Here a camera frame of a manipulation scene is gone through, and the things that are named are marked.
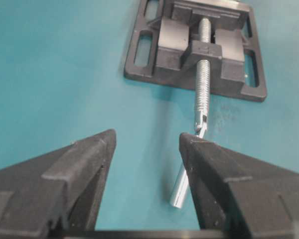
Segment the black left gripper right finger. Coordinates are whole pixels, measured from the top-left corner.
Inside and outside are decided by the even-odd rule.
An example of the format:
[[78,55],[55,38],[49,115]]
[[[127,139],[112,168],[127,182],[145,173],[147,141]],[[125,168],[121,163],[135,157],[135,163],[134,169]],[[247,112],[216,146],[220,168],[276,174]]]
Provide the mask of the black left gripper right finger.
[[230,239],[299,239],[299,173],[182,133],[199,226]]

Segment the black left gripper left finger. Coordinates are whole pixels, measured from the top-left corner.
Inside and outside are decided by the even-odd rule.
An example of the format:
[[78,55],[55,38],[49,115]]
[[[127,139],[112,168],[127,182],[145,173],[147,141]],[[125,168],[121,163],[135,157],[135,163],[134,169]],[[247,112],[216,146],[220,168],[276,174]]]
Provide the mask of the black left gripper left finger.
[[92,231],[115,148],[109,129],[0,169],[0,239]]

